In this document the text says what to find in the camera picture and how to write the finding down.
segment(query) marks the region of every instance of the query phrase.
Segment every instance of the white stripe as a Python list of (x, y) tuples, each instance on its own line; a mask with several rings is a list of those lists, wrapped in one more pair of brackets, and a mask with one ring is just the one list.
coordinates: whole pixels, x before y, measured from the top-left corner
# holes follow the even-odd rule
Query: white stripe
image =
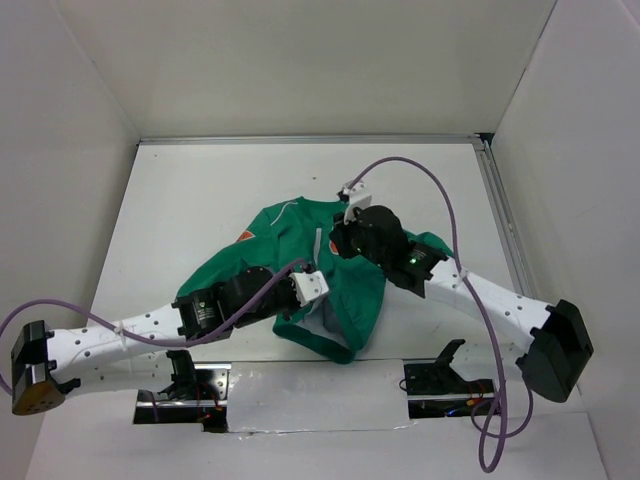
[(276, 219), (271, 222), (271, 224), (269, 225), (270, 227), (273, 227), (273, 225), (280, 220), (280, 217), (282, 216), (282, 214), (284, 213), (284, 209), (287, 208), (287, 205), (297, 205), (298, 202), (287, 202), (282, 206), (282, 210), (280, 210), (280, 213), (278, 214), (278, 216), (276, 217)]

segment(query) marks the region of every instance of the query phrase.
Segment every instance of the black mount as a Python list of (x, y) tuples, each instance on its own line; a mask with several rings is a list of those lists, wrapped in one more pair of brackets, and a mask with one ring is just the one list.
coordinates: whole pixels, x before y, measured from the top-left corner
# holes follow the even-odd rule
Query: black mount
[(547, 307), (550, 315), (534, 328), (529, 351), (516, 361), (524, 382), (552, 402), (566, 402), (593, 355), (593, 345), (578, 307), (560, 300)]
[[(233, 313), (245, 305), (271, 278), (273, 273), (264, 267), (251, 267), (235, 275), (227, 282), (213, 284), (209, 288), (195, 290), (178, 297), (171, 305), (180, 310), (182, 327), (178, 334), (195, 340), (213, 332)], [(253, 308), (245, 313), (233, 327), (222, 332), (216, 340), (231, 336), (233, 328), (242, 328), (259, 320), (282, 314), (290, 317), (300, 309), (293, 280), (285, 277)]]
[(12, 412), (15, 415), (51, 410), (80, 386), (78, 378), (58, 383), (51, 376), (57, 365), (55, 360), (49, 360), (47, 340), (53, 335), (44, 320), (30, 322), (22, 328), (11, 350)]
[(435, 248), (409, 240), (400, 220), (387, 207), (356, 209), (356, 221), (344, 223), (344, 213), (333, 217), (329, 238), (342, 258), (362, 255), (380, 267), (398, 288), (424, 298), (424, 282), (431, 270), (447, 256)]

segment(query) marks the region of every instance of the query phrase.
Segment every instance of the metal frame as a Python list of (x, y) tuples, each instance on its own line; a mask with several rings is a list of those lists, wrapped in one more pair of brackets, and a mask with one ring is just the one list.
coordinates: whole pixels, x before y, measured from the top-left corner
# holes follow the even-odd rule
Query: metal frame
[(141, 146), (146, 145), (238, 145), (238, 144), (308, 144), (308, 143), (431, 143), (465, 144), (481, 146), (477, 135), (283, 135), (283, 136), (246, 136), (246, 137), (160, 137), (143, 138)]
[(522, 249), (522, 242), (513, 220), (511, 207), (509, 206), (491, 147), (485, 141), (480, 146), (476, 144), (474, 148), (487, 194), (489, 195), (489, 203), (499, 227), (498, 233), (507, 257), (507, 265), (514, 287), (518, 290), (518, 293), (525, 297), (538, 298), (531, 270)]

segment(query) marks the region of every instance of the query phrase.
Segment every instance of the white wall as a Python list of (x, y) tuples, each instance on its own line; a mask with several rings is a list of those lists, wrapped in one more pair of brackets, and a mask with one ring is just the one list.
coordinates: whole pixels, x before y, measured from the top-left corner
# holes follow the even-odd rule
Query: white wall
[(611, 480), (640, 469), (640, 2), (626, 6), (559, 0), (494, 143), (539, 292), (574, 300), (593, 337), (580, 389)]
[(57, 0), (143, 136), (495, 131), (554, 0)]
[[(133, 161), (136, 132), (48, 0), (0, 4), (0, 316), (34, 297), (88, 305)], [(20, 324), (73, 318), (25, 313)], [(0, 392), (2, 479), (24, 478), (42, 419), (11, 415)]]

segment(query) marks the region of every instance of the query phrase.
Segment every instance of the cable clip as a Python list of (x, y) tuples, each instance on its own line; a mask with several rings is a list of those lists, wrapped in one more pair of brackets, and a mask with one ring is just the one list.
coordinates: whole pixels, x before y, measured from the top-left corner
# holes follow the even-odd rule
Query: cable clip
[(123, 352), (126, 352), (129, 348), (127, 347), (127, 338), (124, 336), (124, 325), (122, 324), (122, 320), (118, 320), (118, 324), (116, 328), (113, 329), (113, 333), (120, 337), (120, 348), (122, 348)]
[(462, 285), (464, 279), (469, 276), (469, 270), (463, 267), (462, 270), (456, 273), (456, 275), (458, 275), (458, 277), (456, 278), (454, 288), (458, 288), (460, 285)]

